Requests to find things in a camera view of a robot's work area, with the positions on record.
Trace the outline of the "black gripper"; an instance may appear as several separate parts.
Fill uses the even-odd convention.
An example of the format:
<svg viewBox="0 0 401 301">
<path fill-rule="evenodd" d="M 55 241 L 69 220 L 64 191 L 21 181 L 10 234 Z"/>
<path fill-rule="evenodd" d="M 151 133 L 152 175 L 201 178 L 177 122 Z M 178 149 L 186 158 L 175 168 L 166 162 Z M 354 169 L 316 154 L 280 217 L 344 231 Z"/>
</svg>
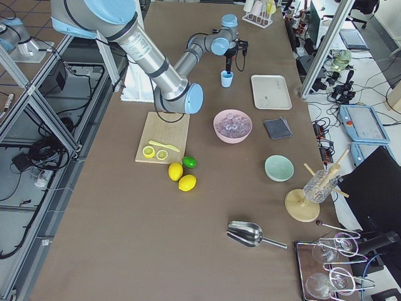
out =
<svg viewBox="0 0 401 301">
<path fill-rule="evenodd" d="M 233 58 L 236 56 L 237 49 L 238 49 L 238 46 L 235 45 L 235 46 L 233 46 L 232 48 L 229 48 L 229 49 L 224 53 L 224 56 L 225 56 L 225 58 L 226 58 L 225 71 L 226 71 L 227 73 L 230 73 L 230 72 L 231 72 L 232 61 L 233 61 Z"/>
</svg>

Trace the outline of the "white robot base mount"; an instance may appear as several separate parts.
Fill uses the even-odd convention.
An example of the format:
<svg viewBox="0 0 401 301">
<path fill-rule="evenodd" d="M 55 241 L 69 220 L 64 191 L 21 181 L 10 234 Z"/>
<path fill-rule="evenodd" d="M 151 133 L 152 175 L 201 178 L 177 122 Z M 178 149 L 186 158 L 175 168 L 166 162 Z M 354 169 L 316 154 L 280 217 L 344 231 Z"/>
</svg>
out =
<svg viewBox="0 0 401 301">
<path fill-rule="evenodd" d="M 123 102 L 154 102 L 154 83 L 150 77 L 132 60 L 128 68 L 121 94 Z"/>
</svg>

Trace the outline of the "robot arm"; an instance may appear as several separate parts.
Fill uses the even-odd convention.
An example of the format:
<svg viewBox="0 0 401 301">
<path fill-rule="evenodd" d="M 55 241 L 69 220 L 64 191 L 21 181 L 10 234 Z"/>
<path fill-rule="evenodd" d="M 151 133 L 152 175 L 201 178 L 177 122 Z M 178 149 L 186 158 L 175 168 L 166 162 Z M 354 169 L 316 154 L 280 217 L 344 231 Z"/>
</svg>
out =
<svg viewBox="0 0 401 301">
<path fill-rule="evenodd" d="M 192 38 L 175 66 L 157 48 L 138 22 L 140 8 L 135 1 L 52 1 L 53 28 L 79 38 L 95 39 L 98 33 L 117 43 L 157 85 L 155 106 L 164 112 L 195 114 L 203 103 L 204 92 L 187 75 L 202 55 L 222 56 L 237 39 L 237 18 L 226 14 L 215 34 Z"/>
<path fill-rule="evenodd" d="M 1 46 L 18 63 L 40 63 L 54 45 L 34 39 L 19 18 L 1 19 Z"/>
</svg>

